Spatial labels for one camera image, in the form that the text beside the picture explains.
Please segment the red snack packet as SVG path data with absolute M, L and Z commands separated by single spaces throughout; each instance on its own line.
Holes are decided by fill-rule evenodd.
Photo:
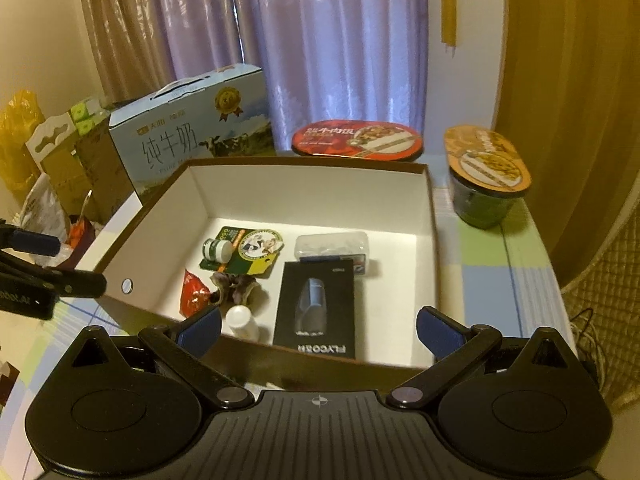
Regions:
M 193 273 L 184 270 L 180 296 L 180 313 L 185 318 L 197 314 L 209 303 L 209 288 Z

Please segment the white pill bottle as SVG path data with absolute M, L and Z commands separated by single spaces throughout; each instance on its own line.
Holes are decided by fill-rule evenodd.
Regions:
M 257 342 L 260 330 L 249 307 L 239 304 L 231 307 L 224 318 L 228 330 L 236 338 Z

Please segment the white plastic bag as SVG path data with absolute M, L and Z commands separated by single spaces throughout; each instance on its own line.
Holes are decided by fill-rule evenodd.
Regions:
M 18 225 L 27 231 L 55 236 L 61 243 L 67 240 L 70 220 L 47 174 L 40 174 L 29 191 L 18 216 Z

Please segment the dark brown scrunchie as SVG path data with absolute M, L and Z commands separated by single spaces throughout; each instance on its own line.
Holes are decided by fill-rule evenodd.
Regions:
M 211 277 L 215 290 L 209 296 L 209 302 L 216 307 L 246 306 L 250 295 L 259 288 L 258 281 L 253 275 L 228 274 L 215 272 Z

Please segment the checkered tablecloth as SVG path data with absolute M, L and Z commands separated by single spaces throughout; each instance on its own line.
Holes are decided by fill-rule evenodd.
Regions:
M 438 231 L 439 307 L 458 321 L 486 322 L 509 336 L 539 325 L 570 334 L 558 281 L 526 205 L 516 203 L 498 228 L 482 231 L 452 209 L 447 180 L 433 180 Z M 1 411 L 1 475 L 35 479 L 41 468 L 24 431 L 26 408 L 78 332 L 99 325 L 116 335 L 119 322 L 93 299 L 64 299 L 50 321 L 1 315 L 1 361 L 17 382 Z

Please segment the small green white jar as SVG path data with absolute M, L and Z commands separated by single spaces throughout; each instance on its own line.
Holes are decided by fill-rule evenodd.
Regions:
M 207 262 L 228 263 L 233 255 L 233 244 L 230 240 L 208 238 L 202 246 L 202 255 Z

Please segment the brown cardboard boxes stack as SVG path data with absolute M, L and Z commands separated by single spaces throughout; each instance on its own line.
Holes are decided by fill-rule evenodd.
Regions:
M 35 128 L 26 148 L 66 214 L 104 224 L 134 192 L 108 131 L 111 112 L 84 99 Z

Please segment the green card packet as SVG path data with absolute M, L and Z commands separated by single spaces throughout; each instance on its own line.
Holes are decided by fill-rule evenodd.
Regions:
M 281 234 L 270 229 L 223 226 L 216 236 L 209 238 L 230 240 L 234 248 L 232 258 L 221 264 L 207 262 L 202 255 L 198 266 L 202 270 L 228 274 L 262 276 L 269 272 L 284 247 Z

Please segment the yellow plastic bag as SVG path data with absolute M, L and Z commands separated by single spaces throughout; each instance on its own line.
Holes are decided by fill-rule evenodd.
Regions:
M 35 92 L 17 91 L 1 111 L 1 177 L 17 203 L 24 203 L 41 170 L 26 146 L 44 122 Z

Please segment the black shaver box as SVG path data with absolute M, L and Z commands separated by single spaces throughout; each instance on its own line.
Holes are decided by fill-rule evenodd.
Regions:
M 356 356 L 351 261 L 285 263 L 272 343 L 314 356 Z

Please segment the clear plastic case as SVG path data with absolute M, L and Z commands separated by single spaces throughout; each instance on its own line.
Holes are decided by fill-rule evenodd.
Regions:
M 296 238 L 298 261 L 350 260 L 356 275 L 367 272 L 369 237 L 363 231 L 307 234 Z

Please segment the quilted chair back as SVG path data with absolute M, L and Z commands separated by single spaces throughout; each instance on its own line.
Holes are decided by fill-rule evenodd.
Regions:
M 577 355 L 612 412 L 639 402 L 639 211 L 562 289 Z

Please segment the brown cardboard storage box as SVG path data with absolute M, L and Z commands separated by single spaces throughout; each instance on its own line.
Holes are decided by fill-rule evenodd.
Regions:
M 433 363 L 416 316 L 436 304 L 434 194 L 428 169 L 405 162 L 332 158 L 229 158 L 190 162 L 146 202 L 131 196 L 88 252 L 85 270 L 107 281 L 101 307 L 128 333 L 179 322 L 186 272 L 208 281 L 206 240 L 228 236 L 258 264 L 250 307 L 258 341 L 224 330 L 205 362 L 219 373 L 300 390 L 388 390 Z M 355 342 L 276 341 L 288 263 L 355 263 Z

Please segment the red instant noodle bowl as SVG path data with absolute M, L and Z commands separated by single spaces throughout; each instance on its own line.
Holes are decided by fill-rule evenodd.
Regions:
M 405 162 L 423 151 L 422 136 L 396 122 L 331 119 L 313 122 L 292 135 L 299 155 Z

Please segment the tan curtain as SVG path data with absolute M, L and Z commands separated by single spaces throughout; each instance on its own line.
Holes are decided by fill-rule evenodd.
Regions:
M 585 270 L 639 173 L 639 0 L 506 0 L 496 129 L 560 284 Z

